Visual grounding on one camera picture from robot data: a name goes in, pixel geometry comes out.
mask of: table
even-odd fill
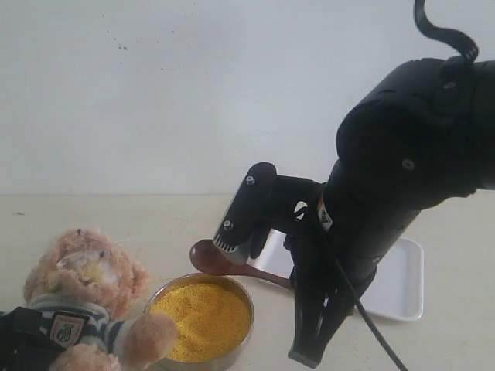
[[[50,240],[66,228],[99,227],[153,274],[152,289],[195,272],[188,258],[210,238],[230,196],[0,197],[0,310],[22,305],[22,286]],[[495,193],[452,199],[422,215],[404,234],[425,248],[425,313],[412,323],[376,318],[412,370],[491,369],[495,349]],[[249,278],[256,317],[251,342],[232,371],[307,371],[287,355],[294,335],[290,294]],[[137,303],[129,315],[145,306]],[[318,369],[395,370],[362,318],[348,318]]]

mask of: stainless steel bowl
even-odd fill
[[[152,304],[161,297],[161,295],[166,294],[167,292],[174,291],[177,288],[182,288],[189,284],[196,283],[206,283],[206,284],[216,284],[221,286],[224,289],[227,289],[230,292],[236,294],[244,303],[249,311],[251,316],[251,324],[249,326],[249,331],[247,332],[244,340],[237,348],[231,350],[230,352],[206,362],[197,362],[197,363],[189,363],[189,362],[178,362],[172,359],[162,359],[157,363],[158,366],[161,366],[163,369],[168,371],[226,371],[231,368],[232,365],[237,361],[239,355],[248,345],[249,340],[251,339],[251,333],[253,331],[253,320],[254,320],[254,306],[253,301],[251,300],[251,296],[248,292],[236,281],[228,277],[221,276],[210,276],[208,274],[195,273],[188,274],[186,276],[179,277],[173,281],[170,281],[168,284],[160,288],[149,300],[146,305],[145,312],[147,312]]]

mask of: teddy bear ear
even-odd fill
[[[151,274],[137,261],[132,263],[132,294],[134,298],[140,298],[146,294],[152,281]]]

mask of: badge patch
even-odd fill
[[[69,348],[79,342],[88,319],[82,315],[57,312],[53,315],[49,336],[58,345]]]

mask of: white tray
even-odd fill
[[[285,234],[272,230],[261,255],[248,263],[272,274],[289,277],[293,263],[283,247]],[[377,275],[361,298],[373,315],[396,321],[416,321],[423,314],[424,251],[400,238],[378,265]]]

